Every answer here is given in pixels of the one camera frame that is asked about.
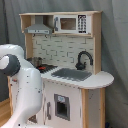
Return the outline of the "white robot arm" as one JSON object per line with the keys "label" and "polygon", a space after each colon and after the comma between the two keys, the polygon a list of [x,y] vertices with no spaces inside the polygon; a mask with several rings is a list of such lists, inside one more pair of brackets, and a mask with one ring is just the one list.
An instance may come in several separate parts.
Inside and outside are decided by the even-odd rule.
{"label": "white robot arm", "polygon": [[21,46],[0,45],[0,72],[18,81],[15,111],[1,128],[43,128],[26,124],[42,107],[42,78],[39,70],[24,58]]}

